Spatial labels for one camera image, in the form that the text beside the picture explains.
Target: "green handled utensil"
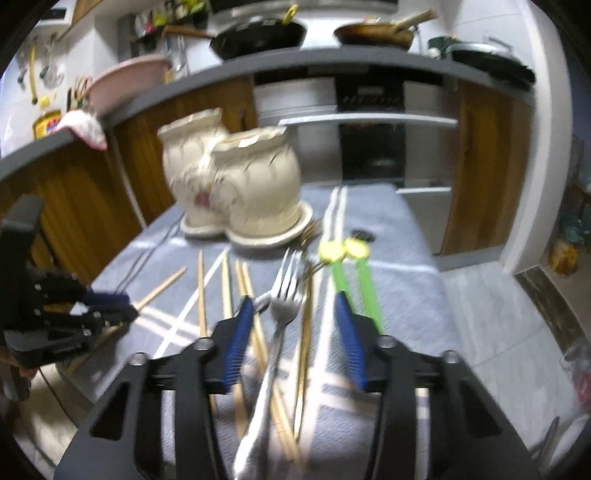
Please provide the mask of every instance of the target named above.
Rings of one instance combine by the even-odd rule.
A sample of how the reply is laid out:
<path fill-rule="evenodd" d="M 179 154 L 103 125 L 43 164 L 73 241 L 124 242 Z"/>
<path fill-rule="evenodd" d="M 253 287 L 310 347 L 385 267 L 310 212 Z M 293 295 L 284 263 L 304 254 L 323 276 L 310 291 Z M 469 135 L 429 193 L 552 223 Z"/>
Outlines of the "green handled utensil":
<path fill-rule="evenodd" d="M 382 309 L 378 303 L 374 279 L 369 269 L 367 258 L 369 257 L 368 244 L 362 240 L 348 238 L 345 240 L 345 250 L 349 257 L 355 258 L 355 267 L 357 269 L 357 279 L 361 288 L 361 298 L 363 301 L 363 314 L 373 319 L 374 325 L 380 331 L 384 331 L 384 318 Z"/>
<path fill-rule="evenodd" d="M 345 250 L 343 244 L 341 242 L 333 241 L 320 242 L 318 255 L 322 263 L 330 265 L 335 290 L 337 292 L 344 291 L 352 304 L 349 284 L 347 283 L 347 277 L 345 277 L 345 271 L 343 270 L 343 264 L 341 263 L 347 256 L 347 250 Z"/>

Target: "floor tile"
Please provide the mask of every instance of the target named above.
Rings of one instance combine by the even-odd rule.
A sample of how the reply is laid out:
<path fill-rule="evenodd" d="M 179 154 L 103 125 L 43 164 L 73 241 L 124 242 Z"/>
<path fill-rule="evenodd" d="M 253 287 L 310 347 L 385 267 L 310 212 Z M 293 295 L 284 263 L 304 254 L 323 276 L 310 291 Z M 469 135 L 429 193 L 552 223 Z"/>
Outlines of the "floor tile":
<path fill-rule="evenodd" d="M 562 353 L 542 324 L 533 335 L 474 368 L 526 446 L 539 442 L 552 419 L 575 411 L 573 385 Z"/>
<path fill-rule="evenodd" d="M 544 325 L 531 300 L 498 262 L 451 270 L 443 279 L 471 365 L 503 353 Z"/>

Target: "plastic bag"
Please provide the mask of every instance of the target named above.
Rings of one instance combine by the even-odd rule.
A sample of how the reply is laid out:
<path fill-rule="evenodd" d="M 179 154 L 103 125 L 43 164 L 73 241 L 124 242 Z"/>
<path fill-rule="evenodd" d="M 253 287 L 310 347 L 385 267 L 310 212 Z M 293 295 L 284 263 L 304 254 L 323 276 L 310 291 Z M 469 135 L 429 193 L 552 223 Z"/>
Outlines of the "plastic bag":
<path fill-rule="evenodd" d="M 579 405 L 583 411 L 591 411 L 591 345 L 585 338 L 578 338 L 560 359 L 560 366 L 573 381 Z"/>

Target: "metal fork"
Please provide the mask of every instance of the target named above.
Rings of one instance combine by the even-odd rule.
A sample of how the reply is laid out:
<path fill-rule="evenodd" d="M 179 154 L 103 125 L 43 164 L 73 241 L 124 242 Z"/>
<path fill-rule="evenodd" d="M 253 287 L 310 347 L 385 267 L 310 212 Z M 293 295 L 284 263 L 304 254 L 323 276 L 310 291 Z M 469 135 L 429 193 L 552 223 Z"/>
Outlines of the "metal fork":
<path fill-rule="evenodd" d="M 301 252 L 291 254 L 285 275 L 285 263 L 290 251 L 285 252 L 279 273 L 271 289 L 271 314 L 277 325 L 263 376 L 261 389 L 246 435 L 238 446 L 234 459 L 234 480 L 265 480 L 268 472 L 269 427 L 271 394 L 277 376 L 277 365 L 283 349 L 285 327 L 296 318 L 301 302 L 299 265 Z"/>

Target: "gold utensil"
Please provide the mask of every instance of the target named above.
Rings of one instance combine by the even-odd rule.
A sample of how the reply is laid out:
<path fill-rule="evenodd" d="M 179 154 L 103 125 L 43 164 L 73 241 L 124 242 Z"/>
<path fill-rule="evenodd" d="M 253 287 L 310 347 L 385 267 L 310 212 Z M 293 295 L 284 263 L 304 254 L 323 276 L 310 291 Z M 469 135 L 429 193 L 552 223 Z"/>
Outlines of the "gold utensil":
<path fill-rule="evenodd" d="M 178 272 L 174 273 L 168 279 L 164 280 L 158 287 L 153 289 L 150 293 L 148 293 L 143 300 L 139 303 L 134 303 L 134 307 L 138 312 L 141 310 L 152 300 L 154 300 L 158 295 L 160 295 L 164 290 L 166 290 L 169 286 L 171 286 L 174 282 L 176 282 L 180 277 L 184 275 L 187 271 L 187 267 L 181 268 Z M 115 327 L 110 327 L 107 329 L 102 336 L 100 336 L 96 342 L 94 350 L 97 350 L 101 345 L 103 345 L 114 333 L 118 332 L 121 329 L 121 325 L 117 325 Z M 78 370 L 82 365 L 86 363 L 86 361 L 90 358 L 90 353 L 86 355 L 79 356 L 75 360 L 72 361 L 70 365 L 64 370 L 66 375 L 71 375 L 76 370 Z"/>
<path fill-rule="evenodd" d="M 230 284 L 230 268 L 228 265 L 228 255 L 222 254 L 222 307 L 223 317 L 225 319 L 234 316 L 232 308 L 232 286 Z M 234 409 L 236 417 L 236 432 L 238 439 L 242 440 L 246 429 L 248 428 L 248 412 L 244 403 L 244 389 L 242 388 L 242 379 L 232 387 L 232 397 L 234 399 Z"/>
<path fill-rule="evenodd" d="M 240 262 L 237 261 L 235 267 L 240 295 L 248 295 L 250 298 L 255 298 L 248 264 L 244 263 L 240 265 Z M 259 314 L 256 314 L 254 318 L 251 342 L 255 350 L 256 364 L 259 373 L 262 375 L 265 372 L 265 367 L 267 365 L 267 344 L 265 343 L 265 334 L 262 329 L 261 317 Z M 300 450 L 291 434 L 290 419 L 287 416 L 285 402 L 283 401 L 281 391 L 276 384 L 273 385 L 273 395 L 271 398 L 271 417 L 273 418 L 277 430 L 277 436 L 283 447 L 285 458 L 290 462 L 294 462 L 303 471 Z"/>
<path fill-rule="evenodd" d="M 300 440 L 302 419 L 304 418 L 304 404 L 306 403 L 306 388 L 308 383 L 308 364 L 310 362 L 310 345 L 312 339 L 312 315 L 314 303 L 314 267 L 310 264 L 307 248 L 310 242 L 320 233 L 320 221 L 312 220 L 300 235 L 300 246 L 306 263 L 306 277 L 304 280 L 304 306 L 301 316 L 300 352 L 297 364 L 297 378 L 295 384 L 295 409 L 293 435 Z"/>
<path fill-rule="evenodd" d="M 207 337 L 207 321 L 205 314 L 205 277 L 203 273 L 203 250 L 199 251 L 197 258 L 197 315 L 199 320 L 199 336 Z M 217 405 L 215 395 L 209 395 L 209 403 L 212 409 L 212 415 L 217 415 Z"/>

